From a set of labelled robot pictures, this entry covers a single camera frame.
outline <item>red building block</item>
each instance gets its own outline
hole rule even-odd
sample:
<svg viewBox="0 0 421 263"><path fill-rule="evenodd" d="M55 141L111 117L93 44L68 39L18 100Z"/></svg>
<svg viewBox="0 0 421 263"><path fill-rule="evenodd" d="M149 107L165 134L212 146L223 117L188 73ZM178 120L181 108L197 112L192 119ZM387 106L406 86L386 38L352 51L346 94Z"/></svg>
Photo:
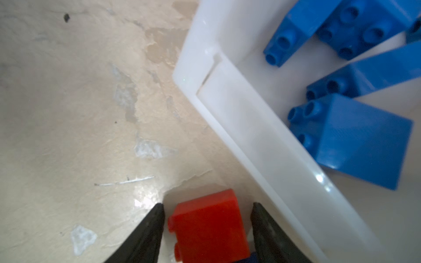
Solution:
<svg viewBox="0 0 421 263"><path fill-rule="evenodd" d="M232 189L178 204L168 229L177 236L177 261L230 263L250 257Z"/></svg>

